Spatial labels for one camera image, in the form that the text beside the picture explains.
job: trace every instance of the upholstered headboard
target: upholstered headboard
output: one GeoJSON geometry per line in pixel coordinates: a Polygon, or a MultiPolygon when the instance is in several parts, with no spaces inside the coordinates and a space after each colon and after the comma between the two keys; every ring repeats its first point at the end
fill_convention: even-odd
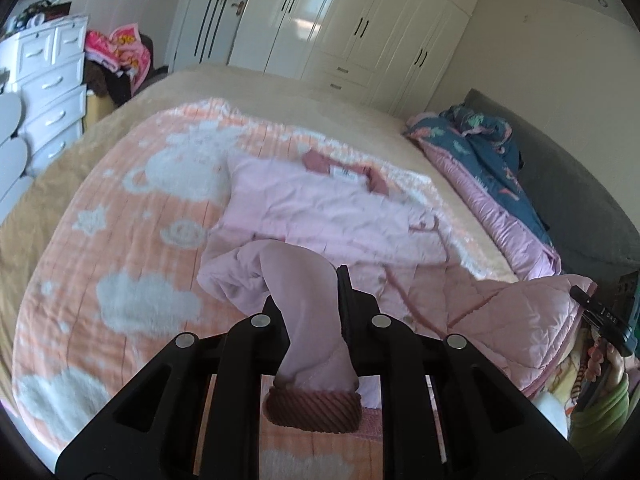
{"type": "Polygon", "coordinates": [[[505,118],[522,154],[518,179],[548,224],[566,272],[601,285],[640,269],[640,234],[609,192],[566,150],[504,106],[471,90],[465,105],[505,118]]]}

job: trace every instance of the white drawer handle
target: white drawer handle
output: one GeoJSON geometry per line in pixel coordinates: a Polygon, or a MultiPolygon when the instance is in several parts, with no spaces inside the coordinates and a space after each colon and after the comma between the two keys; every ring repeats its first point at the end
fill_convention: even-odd
{"type": "Polygon", "coordinates": [[[58,86],[63,81],[64,81],[64,78],[62,76],[58,76],[58,79],[56,79],[55,82],[53,82],[53,83],[45,83],[44,85],[42,85],[42,89],[43,90],[48,90],[49,88],[53,88],[54,86],[58,86]]]}
{"type": "Polygon", "coordinates": [[[26,56],[24,57],[36,57],[39,56],[40,54],[42,54],[44,52],[44,49],[41,48],[40,50],[36,50],[35,52],[30,52],[28,53],[26,56]]]}
{"type": "Polygon", "coordinates": [[[52,124],[59,123],[62,119],[65,118],[65,116],[66,116],[66,110],[62,110],[57,119],[52,119],[50,121],[47,121],[46,123],[44,123],[44,125],[45,126],[51,126],[52,124]]]}
{"type": "Polygon", "coordinates": [[[58,150],[57,150],[56,152],[54,152],[54,153],[49,153],[49,155],[48,155],[49,160],[51,160],[52,158],[56,158],[60,153],[62,153],[63,151],[65,151],[65,148],[66,148],[66,142],[65,142],[65,141],[63,141],[63,142],[60,144],[60,147],[58,148],[58,150]]]}

